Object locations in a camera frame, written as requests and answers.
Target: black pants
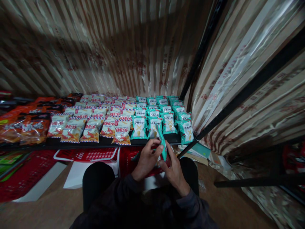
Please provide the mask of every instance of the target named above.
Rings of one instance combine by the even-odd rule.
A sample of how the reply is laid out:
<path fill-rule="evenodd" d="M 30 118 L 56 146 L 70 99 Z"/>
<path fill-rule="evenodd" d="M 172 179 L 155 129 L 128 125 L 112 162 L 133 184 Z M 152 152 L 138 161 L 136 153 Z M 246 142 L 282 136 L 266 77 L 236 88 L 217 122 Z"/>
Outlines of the black pants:
<path fill-rule="evenodd" d="M 183 176 L 194 193 L 199 196 L 198 171 L 195 163 L 187 157 L 180 160 Z M 87 212 L 91 203 L 98 198 L 114 181 L 112 168 L 103 163 L 96 162 L 90 165 L 83 177 L 83 203 L 84 212 Z"/>

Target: snack bag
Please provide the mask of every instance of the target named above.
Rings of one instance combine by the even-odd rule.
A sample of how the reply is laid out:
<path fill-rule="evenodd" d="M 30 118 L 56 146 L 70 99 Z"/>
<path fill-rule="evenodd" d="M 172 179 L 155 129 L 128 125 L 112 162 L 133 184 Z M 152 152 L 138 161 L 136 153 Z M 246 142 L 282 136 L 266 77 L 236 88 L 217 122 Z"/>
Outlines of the snack bag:
<path fill-rule="evenodd" d="M 177 122 L 181 133 L 181 145 L 188 144 L 194 140 L 192 122 L 190 120 L 181 120 Z"/>
<path fill-rule="evenodd" d="M 87 106 L 87 103 L 86 102 L 76 102 L 75 106 L 85 108 Z"/>
<path fill-rule="evenodd" d="M 166 112 L 171 112 L 172 108 L 169 105 L 160 105 L 160 110 L 161 112 L 166 113 Z"/>
<path fill-rule="evenodd" d="M 163 134 L 177 134 L 178 131 L 174 126 L 174 113 L 167 112 L 161 113 L 161 117 L 163 118 Z"/>
<path fill-rule="evenodd" d="M 97 107 L 92 109 L 92 117 L 94 118 L 101 118 L 101 117 L 106 117 L 106 113 L 108 111 L 108 107 Z"/>
<path fill-rule="evenodd" d="M 168 105 L 167 98 L 164 98 L 163 96 L 159 98 L 157 97 L 157 103 L 159 105 Z"/>
<path fill-rule="evenodd" d="M 83 136 L 80 138 L 81 142 L 99 142 L 99 130 L 104 122 L 104 117 L 88 118 Z"/>
<path fill-rule="evenodd" d="M 86 106 L 86 109 L 76 109 L 75 110 L 75 117 L 81 119 L 87 119 L 92 116 L 92 108 Z"/>
<path fill-rule="evenodd" d="M 172 100 L 173 106 L 182 106 L 183 101 L 182 100 Z"/>
<path fill-rule="evenodd" d="M 147 121 L 146 117 L 141 116 L 131 116 L 132 117 L 132 125 L 134 131 L 131 134 L 131 140 L 133 139 L 147 139 L 146 129 L 147 129 Z"/>
<path fill-rule="evenodd" d="M 185 112 L 185 107 L 184 106 L 173 106 L 173 111 L 174 111 L 174 117 L 176 119 L 179 112 Z"/>
<path fill-rule="evenodd" d="M 136 116 L 146 116 L 146 108 L 136 108 Z"/>
<path fill-rule="evenodd" d="M 159 109 L 158 106 L 147 106 L 147 109 Z"/>
<path fill-rule="evenodd" d="M 47 140 L 51 115 L 49 113 L 30 114 L 22 125 L 20 145 L 40 144 Z"/>
<path fill-rule="evenodd" d="M 110 107 L 110 116 L 120 116 L 121 115 L 121 110 L 122 106 L 111 106 Z"/>
<path fill-rule="evenodd" d="M 148 138 L 157 138 L 159 133 L 157 131 L 156 125 L 161 128 L 162 118 L 160 117 L 148 117 Z"/>
<path fill-rule="evenodd" d="M 65 110 L 64 110 L 64 113 L 75 115 L 76 109 L 81 109 L 81 108 L 82 108 L 82 107 L 77 107 L 77 106 L 74 106 L 74 107 L 66 107 Z"/>
<path fill-rule="evenodd" d="M 114 138 L 115 120 L 117 120 L 119 117 L 120 116 L 106 116 L 103 128 L 100 133 L 102 137 Z"/>
<path fill-rule="evenodd" d="M 159 117 L 160 116 L 160 110 L 158 109 L 148 109 L 147 115 L 150 117 Z"/>
<path fill-rule="evenodd" d="M 147 105 L 157 105 L 157 100 L 154 97 L 146 98 Z"/>
<path fill-rule="evenodd" d="M 91 100 L 92 96 L 91 95 L 83 95 L 82 98 L 80 99 L 80 102 L 89 102 Z"/>
<path fill-rule="evenodd" d="M 116 143 L 118 145 L 131 145 L 129 131 L 132 119 L 120 119 L 116 120 L 115 126 L 115 137 L 112 143 Z"/>
<path fill-rule="evenodd" d="M 102 94 L 92 94 L 91 102 L 101 103 L 105 101 L 105 95 Z"/>
<path fill-rule="evenodd" d="M 122 108 L 123 109 L 133 109 L 133 108 L 136 108 L 137 107 L 137 103 L 132 103 L 132 102 L 123 102 L 122 103 Z"/>
<path fill-rule="evenodd" d="M 138 103 L 137 103 L 137 107 L 139 107 L 139 108 L 146 108 L 146 103 L 140 103 L 140 102 L 138 102 Z"/>
<path fill-rule="evenodd" d="M 60 142 L 79 143 L 86 121 L 87 119 L 71 117 L 63 130 Z"/>
<path fill-rule="evenodd" d="M 72 114 L 55 114 L 51 117 L 51 125 L 47 137 L 49 138 L 61 138 L 63 130 L 69 121 Z"/>

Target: shelf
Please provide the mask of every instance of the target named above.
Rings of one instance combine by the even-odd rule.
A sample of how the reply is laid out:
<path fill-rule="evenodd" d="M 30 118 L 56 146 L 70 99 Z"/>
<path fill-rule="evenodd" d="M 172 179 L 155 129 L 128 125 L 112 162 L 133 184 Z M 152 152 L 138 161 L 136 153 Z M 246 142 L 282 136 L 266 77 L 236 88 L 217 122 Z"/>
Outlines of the shelf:
<path fill-rule="evenodd" d="M 181 145 L 180 134 L 165 134 L 164 138 L 171 145 Z M 131 146 L 144 146 L 148 142 L 146 139 L 131 140 Z M 95 142 L 81 142 L 69 143 L 60 142 L 60 138 L 48 138 L 46 143 L 43 145 L 35 146 L 3 146 L 1 151 L 12 151 L 12 150 L 58 150 L 58 149 L 89 149 L 89 148 L 109 148 L 109 147 L 123 147 L 118 144 L 111 144 L 112 138 L 99 137 L 99 143 Z"/>

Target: person's right hand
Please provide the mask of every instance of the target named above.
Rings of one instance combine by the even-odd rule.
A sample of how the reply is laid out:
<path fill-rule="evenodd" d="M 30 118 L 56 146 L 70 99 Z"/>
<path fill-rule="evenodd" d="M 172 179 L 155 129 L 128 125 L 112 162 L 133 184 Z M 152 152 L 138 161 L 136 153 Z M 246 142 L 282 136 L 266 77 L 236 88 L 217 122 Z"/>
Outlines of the person's right hand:
<path fill-rule="evenodd" d="M 172 184 L 172 186 L 175 189 L 177 189 L 180 196 L 185 197 L 190 193 L 191 188 L 184 179 L 182 169 L 180 166 L 180 161 L 174 154 L 174 151 L 172 150 L 170 144 L 166 140 L 165 142 L 172 164 L 171 167 L 168 168 L 165 161 L 161 159 L 159 160 L 159 165 L 164 170 L 169 182 Z"/>

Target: red plastic basket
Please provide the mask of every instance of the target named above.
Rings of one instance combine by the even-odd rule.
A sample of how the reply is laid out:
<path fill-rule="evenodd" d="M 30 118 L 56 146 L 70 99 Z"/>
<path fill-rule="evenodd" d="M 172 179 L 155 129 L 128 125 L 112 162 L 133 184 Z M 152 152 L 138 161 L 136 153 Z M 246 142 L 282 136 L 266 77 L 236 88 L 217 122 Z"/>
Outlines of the red plastic basket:
<path fill-rule="evenodd" d="M 117 160 L 117 152 L 120 148 L 97 148 L 97 149 L 65 149 L 58 150 L 54 155 L 55 160 L 77 161 L 91 163 L 102 161 L 104 163 L 113 163 Z"/>
<path fill-rule="evenodd" d="M 23 197 L 55 165 L 55 150 L 34 151 L 22 166 L 0 183 L 0 203 Z"/>

